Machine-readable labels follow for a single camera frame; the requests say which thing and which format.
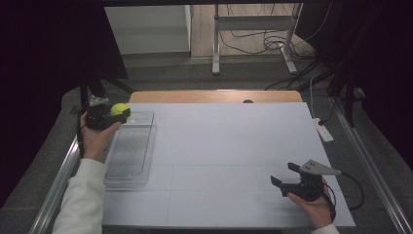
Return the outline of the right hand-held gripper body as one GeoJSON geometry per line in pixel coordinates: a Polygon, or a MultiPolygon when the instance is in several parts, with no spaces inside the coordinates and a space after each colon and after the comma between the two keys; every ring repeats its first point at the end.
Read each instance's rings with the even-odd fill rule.
{"type": "Polygon", "coordinates": [[[327,167],[324,164],[309,160],[300,166],[299,183],[282,183],[280,187],[282,196],[286,197],[288,193],[297,195],[308,202],[316,201],[323,193],[323,176],[339,176],[340,171],[327,167]]]}

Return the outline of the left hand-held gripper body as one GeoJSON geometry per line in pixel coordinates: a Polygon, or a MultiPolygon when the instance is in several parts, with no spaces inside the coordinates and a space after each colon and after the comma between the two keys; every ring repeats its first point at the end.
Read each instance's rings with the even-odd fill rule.
{"type": "Polygon", "coordinates": [[[86,126],[89,129],[104,131],[121,121],[121,115],[112,116],[110,114],[109,99],[107,97],[91,96],[86,116],[86,126]]]}

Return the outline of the yellow tennis ball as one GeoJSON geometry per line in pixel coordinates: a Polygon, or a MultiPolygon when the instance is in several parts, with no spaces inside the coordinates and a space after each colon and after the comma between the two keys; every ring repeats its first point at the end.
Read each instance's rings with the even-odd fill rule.
{"type": "Polygon", "coordinates": [[[111,117],[120,116],[122,111],[127,108],[130,108],[130,107],[125,103],[116,103],[110,109],[110,116],[111,117]]]}

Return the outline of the clear plastic container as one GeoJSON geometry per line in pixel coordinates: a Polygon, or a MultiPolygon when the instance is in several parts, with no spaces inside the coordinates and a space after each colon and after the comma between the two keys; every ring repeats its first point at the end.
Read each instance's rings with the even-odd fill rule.
{"type": "Polygon", "coordinates": [[[135,189],[148,181],[157,124],[152,111],[134,112],[114,135],[106,158],[104,184],[135,189]]]}

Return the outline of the person's right hand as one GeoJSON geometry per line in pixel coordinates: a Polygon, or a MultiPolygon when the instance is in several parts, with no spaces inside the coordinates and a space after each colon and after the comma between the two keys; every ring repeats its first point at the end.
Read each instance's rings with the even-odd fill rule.
{"type": "Polygon", "coordinates": [[[315,229],[320,229],[333,223],[330,208],[324,198],[308,202],[292,193],[288,193],[287,197],[305,211],[315,229]]]}

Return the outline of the person's left hand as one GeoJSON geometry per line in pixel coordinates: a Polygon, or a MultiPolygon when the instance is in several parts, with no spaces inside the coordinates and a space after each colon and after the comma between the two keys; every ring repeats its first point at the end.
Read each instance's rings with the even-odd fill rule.
{"type": "Polygon", "coordinates": [[[103,151],[105,150],[109,139],[120,129],[121,123],[114,123],[104,131],[95,131],[86,126],[86,116],[87,113],[84,113],[80,119],[81,142],[83,143],[84,148],[83,157],[101,162],[103,151]]]}

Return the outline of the black metal stand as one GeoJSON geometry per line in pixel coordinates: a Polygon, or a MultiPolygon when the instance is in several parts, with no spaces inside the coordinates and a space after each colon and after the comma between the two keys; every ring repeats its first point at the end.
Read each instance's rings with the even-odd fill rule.
{"type": "Polygon", "coordinates": [[[341,75],[336,73],[333,80],[327,87],[327,94],[330,97],[338,97],[342,90],[345,90],[344,97],[344,117],[348,124],[353,128],[355,126],[353,113],[354,113],[354,101],[355,101],[355,78],[352,74],[341,75]]]}
{"type": "Polygon", "coordinates": [[[89,107],[96,107],[102,114],[108,114],[110,112],[112,104],[101,84],[101,80],[111,83],[126,93],[132,94],[134,92],[132,87],[104,74],[82,75],[80,78],[80,94],[81,108],[83,110],[87,110],[89,107]]]}

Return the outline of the white power strip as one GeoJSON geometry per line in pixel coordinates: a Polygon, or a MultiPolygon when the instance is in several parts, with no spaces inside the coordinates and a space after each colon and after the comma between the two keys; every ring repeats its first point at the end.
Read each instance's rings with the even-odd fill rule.
{"type": "Polygon", "coordinates": [[[315,128],[317,132],[319,133],[319,136],[323,142],[331,142],[334,140],[333,136],[331,135],[329,130],[326,128],[326,126],[320,123],[320,118],[314,118],[313,121],[314,121],[315,128]]]}

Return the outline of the white board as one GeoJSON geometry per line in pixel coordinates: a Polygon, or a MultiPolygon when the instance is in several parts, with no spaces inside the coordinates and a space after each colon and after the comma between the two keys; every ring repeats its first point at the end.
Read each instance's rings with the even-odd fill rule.
{"type": "Polygon", "coordinates": [[[309,109],[298,103],[137,103],[157,132],[148,180],[107,191],[103,222],[142,228],[307,227],[273,177],[296,183],[288,163],[329,160],[309,109]]]}

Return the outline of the dark curtain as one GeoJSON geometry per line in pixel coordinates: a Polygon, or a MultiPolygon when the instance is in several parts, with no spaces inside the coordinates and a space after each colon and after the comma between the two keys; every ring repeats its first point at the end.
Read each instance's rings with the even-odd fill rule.
{"type": "Polygon", "coordinates": [[[362,89],[363,109],[413,170],[413,0],[312,0],[296,34],[339,68],[327,93],[362,89]]]}
{"type": "Polygon", "coordinates": [[[0,0],[0,208],[86,77],[128,77],[103,6],[0,0]]]}

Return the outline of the wooden table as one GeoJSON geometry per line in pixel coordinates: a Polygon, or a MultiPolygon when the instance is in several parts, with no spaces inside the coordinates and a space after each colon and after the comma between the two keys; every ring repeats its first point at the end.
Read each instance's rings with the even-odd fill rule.
{"type": "Polygon", "coordinates": [[[302,102],[296,91],[142,91],[131,94],[129,103],[277,103],[302,102]]]}

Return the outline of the white cabinet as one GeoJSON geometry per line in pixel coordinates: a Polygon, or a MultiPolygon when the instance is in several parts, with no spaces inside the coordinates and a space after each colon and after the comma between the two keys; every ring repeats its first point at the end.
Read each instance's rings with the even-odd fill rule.
{"type": "Polygon", "coordinates": [[[188,53],[191,38],[191,7],[106,7],[122,55],[188,53]]]}

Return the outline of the aluminium rail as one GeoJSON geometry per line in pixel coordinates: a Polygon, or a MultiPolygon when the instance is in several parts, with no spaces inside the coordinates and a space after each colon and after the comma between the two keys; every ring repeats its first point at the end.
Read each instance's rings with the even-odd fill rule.
{"type": "Polygon", "coordinates": [[[413,234],[413,224],[408,220],[401,204],[396,199],[391,188],[385,182],[379,168],[373,162],[373,159],[361,140],[356,128],[348,123],[344,114],[344,107],[333,97],[330,98],[330,101],[333,105],[335,115],[339,119],[346,135],[353,145],[363,168],[370,178],[370,181],[388,212],[398,234],[413,234]]]}
{"type": "Polygon", "coordinates": [[[77,138],[74,137],[63,162],[56,174],[55,180],[38,212],[28,234],[45,234],[63,196],[65,187],[80,158],[77,138]]]}

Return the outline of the grey metal desk frame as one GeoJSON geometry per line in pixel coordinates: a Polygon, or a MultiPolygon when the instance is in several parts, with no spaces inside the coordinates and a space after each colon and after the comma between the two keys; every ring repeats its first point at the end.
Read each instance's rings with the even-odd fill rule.
{"type": "Polygon", "coordinates": [[[290,16],[220,16],[218,6],[214,6],[214,37],[212,53],[212,74],[220,73],[220,55],[218,36],[221,30],[278,30],[287,31],[285,41],[280,48],[282,57],[290,74],[296,74],[297,69],[292,61],[290,46],[295,32],[302,4],[296,3],[290,16]]]}

